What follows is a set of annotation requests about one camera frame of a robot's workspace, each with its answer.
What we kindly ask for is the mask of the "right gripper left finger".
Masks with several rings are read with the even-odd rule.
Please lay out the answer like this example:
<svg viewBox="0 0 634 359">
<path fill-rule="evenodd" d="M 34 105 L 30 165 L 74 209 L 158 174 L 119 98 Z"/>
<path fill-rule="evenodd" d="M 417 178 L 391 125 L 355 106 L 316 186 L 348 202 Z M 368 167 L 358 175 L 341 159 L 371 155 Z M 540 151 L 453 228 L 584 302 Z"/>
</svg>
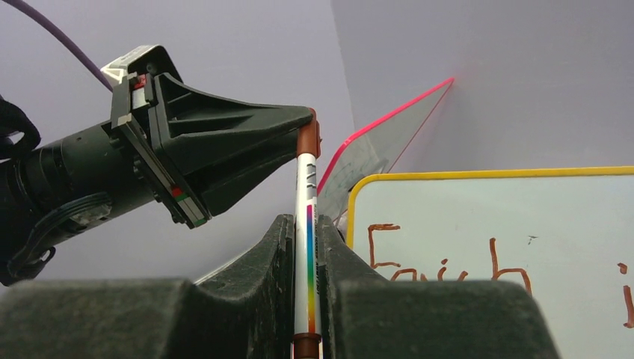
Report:
<svg viewBox="0 0 634 359">
<path fill-rule="evenodd" d="M 1 297 L 3 358 L 288 358 L 293 220 L 200 283 L 30 281 Z"/>
</svg>

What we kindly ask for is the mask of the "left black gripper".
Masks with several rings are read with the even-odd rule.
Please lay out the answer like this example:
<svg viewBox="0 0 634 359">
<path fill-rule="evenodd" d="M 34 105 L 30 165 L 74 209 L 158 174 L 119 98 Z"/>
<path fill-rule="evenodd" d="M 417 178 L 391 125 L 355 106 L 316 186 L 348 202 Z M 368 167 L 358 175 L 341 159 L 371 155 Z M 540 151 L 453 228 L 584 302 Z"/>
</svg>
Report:
<svg viewBox="0 0 634 359">
<path fill-rule="evenodd" d="M 113 90 L 114 138 L 173 221 L 191 229 L 295 159 L 298 130 L 313 119 L 304 106 L 211 95 L 168 73 L 122 71 Z"/>
</svg>

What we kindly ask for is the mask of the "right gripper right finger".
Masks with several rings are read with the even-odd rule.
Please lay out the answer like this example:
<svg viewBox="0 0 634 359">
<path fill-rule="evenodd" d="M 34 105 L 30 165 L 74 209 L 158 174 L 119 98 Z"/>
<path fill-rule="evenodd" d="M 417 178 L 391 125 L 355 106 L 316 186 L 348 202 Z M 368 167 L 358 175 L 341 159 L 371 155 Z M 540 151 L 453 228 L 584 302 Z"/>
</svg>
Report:
<svg viewBox="0 0 634 359">
<path fill-rule="evenodd" d="M 318 219 L 326 358 L 557 358 L 535 301 L 518 284 L 391 281 Z"/>
</svg>

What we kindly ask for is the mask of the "white dry erase marker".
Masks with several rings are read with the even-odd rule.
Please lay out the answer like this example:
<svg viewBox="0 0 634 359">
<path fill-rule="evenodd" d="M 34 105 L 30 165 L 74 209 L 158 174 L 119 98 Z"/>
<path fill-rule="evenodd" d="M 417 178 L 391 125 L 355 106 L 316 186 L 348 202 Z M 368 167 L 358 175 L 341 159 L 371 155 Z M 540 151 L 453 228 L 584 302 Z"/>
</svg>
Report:
<svg viewBox="0 0 634 359">
<path fill-rule="evenodd" d="M 316 189 L 316 157 L 302 153 L 298 156 L 295 204 L 294 358 L 320 357 Z"/>
</svg>

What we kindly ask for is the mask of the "red marker cap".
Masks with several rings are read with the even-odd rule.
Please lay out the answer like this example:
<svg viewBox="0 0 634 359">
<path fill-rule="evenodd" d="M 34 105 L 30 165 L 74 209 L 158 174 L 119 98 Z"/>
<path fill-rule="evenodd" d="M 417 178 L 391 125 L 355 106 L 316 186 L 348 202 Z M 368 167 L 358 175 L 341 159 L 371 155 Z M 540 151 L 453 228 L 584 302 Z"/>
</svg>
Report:
<svg viewBox="0 0 634 359">
<path fill-rule="evenodd" d="M 316 111 L 310 108 L 311 120 L 298 131 L 298 142 L 296 146 L 296 156 L 301 154 L 312 154 L 316 159 L 321 155 L 321 135 L 320 124 L 317 120 Z"/>
</svg>

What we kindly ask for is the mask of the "yellow framed whiteboard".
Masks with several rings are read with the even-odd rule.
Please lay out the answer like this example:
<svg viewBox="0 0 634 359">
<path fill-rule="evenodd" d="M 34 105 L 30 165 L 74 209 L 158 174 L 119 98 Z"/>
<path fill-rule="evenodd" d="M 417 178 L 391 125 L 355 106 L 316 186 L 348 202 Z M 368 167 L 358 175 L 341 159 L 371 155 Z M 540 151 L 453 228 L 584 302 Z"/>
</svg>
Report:
<svg viewBox="0 0 634 359">
<path fill-rule="evenodd" d="M 371 175 L 346 242 L 390 280 L 520 284 L 564 358 L 633 356 L 630 166 Z"/>
</svg>

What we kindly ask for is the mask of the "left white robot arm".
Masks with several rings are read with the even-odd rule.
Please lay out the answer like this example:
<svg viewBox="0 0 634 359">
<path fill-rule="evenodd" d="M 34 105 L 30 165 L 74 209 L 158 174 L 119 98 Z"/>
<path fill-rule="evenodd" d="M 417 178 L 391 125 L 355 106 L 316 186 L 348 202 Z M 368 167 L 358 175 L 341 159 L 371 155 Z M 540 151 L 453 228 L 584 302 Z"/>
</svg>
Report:
<svg viewBox="0 0 634 359">
<path fill-rule="evenodd" d="M 297 155 L 311 108 L 130 75 L 109 120 L 1 164 L 1 283 L 32 280 L 58 244 L 147 203 L 190 228 L 226 212 Z"/>
</svg>

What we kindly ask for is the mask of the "pink framed whiteboard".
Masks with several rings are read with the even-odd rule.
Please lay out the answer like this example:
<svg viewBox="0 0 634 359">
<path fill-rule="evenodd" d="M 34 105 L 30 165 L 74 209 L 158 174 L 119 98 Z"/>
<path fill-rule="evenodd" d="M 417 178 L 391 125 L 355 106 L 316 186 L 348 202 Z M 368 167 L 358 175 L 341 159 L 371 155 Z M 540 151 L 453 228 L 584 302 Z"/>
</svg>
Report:
<svg viewBox="0 0 634 359">
<path fill-rule="evenodd" d="M 350 135 L 318 183 L 318 213 L 338 219 L 347 211 L 348 196 L 359 181 L 391 171 L 453 83 L 453 78 L 446 79 Z"/>
</svg>

